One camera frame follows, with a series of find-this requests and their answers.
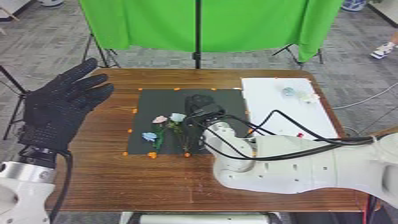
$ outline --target sneaker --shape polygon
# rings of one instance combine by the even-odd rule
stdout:
[[[377,50],[370,55],[374,58],[383,59],[388,57],[393,50],[395,50],[395,43],[390,42],[377,48]]]
[[[345,0],[342,8],[351,12],[360,12],[367,6],[367,0]]]

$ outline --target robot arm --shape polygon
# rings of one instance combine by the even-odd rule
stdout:
[[[20,137],[26,148],[0,166],[0,224],[47,224],[56,220],[70,184],[68,179],[49,217],[45,202],[56,189],[58,155],[65,156],[72,171],[68,145],[86,115],[114,91],[113,84],[95,87],[107,81],[107,75],[82,79],[97,67],[97,60],[90,59],[58,76],[45,87],[27,94]]]
[[[321,188],[351,188],[377,196],[398,208],[398,134],[369,145],[280,161],[237,160],[239,153],[214,133],[250,157],[273,157],[306,151],[329,143],[292,136],[237,138],[226,122],[205,131],[207,149],[216,155],[214,175],[228,188],[297,194]]]

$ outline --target white paper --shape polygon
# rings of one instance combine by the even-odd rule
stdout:
[[[303,96],[315,94],[312,81],[306,78],[246,78],[242,84],[251,122],[260,124],[273,110],[281,110],[319,135],[337,138],[338,132],[321,100],[313,103],[303,100]],[[283,89],[289,87],[296,90],[294,96],[285,96]],[[264,128],[278,135],[297,136],[303,133],[306,139],[315,139],[278,113]]]

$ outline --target metal frame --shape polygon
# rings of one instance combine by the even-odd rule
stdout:
[[[273,56],[276,56],[276,55],[287,50],[289,53],[290,53],[290,55],[292,55],[292,58],[294,58],[294,60],[296,60],[296,63],[297,63],[297,65],[301,66],[301,69],[303,69],[303,67],[305,67],[305,62],[301,62],[299,59],[297,59],[297,57],[296,57],[296,54],[294,54],[294,52],[292,52],[292,50],[290,50],[290,47],[292,47],[292,46],[294,46],[294,44],[287,45],[285,48],[281,48],[280,51],[273,54]],[[317,53],[315,56],[321,57],[321,64],[326,64],[326,62],[324,62],[322,49],[319,49],[319,53]]]
[[[6,133],[4,133],[4,140],[8,140],[10,132],[11,132],[11,127],[13,127],[13,125],[19,122],[22,122],[22,120],[17,120],[17,116],[19,116],[19,111],[20,111],[20,107],[22,107],[24,100],[27,98],[29,91],[24,89],[22,84],[19,83],[19,81],[17,81],[13,75],[10,74],[10,71],[6,70],[6,68],[4,68],[3,65],[0,65],[0,72],[4,73],[6,78],[10,79],[13,85],[17,86],[17,88],[20,90],[20,94],[19,94],[20,97],[19,97],[15,112],[13,112],[13,115],[11,115],[10,126],[8,126]]]
[[[203,0],[196,0],[196,52],[193,53],[196,60],[196,69],[202,69],[203,60]]]
[[[86,49],[84,49],[82,62],[88,59],[88,54],[90,54],[93,39],[95,39],[95,42],[97,42],[97,49],[98,49],[98,53],[100,53],[102,60],[104,60],[104,66],[100,66],[100,67],[102,68],[113,68],[116,66],[116,67],[122,68],[122,65],[120,65],[120,63],[116,61],[116,58],[114,58],[114,55],[118,55],[118,53],[116,53],[114,49],[106,49],[106,53],[107,53],[107,56],[106,56],[104,49],[100,47],[98,40],[97,40],[97,37],[95,37],[95,34],[93,33],[90,34],[90,40],[88,40]]]

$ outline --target wooden table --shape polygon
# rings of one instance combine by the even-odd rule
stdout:
[[[72,144],[75,171],[65,211],[360,211],[367,194],[349,189],[322,189],[283,195],[228,189],[212,173],[212,155],[125,156],[129,129],[139,102],[139,88],[235,88],[244,77],[308,78],[322,97],[331,121],[344,128],[313,75],[278,70],[102,69],[116,93],[91,113]],[[65,180],[59,165],[58,193]],[[58,193],[49,201],[54,206]]]

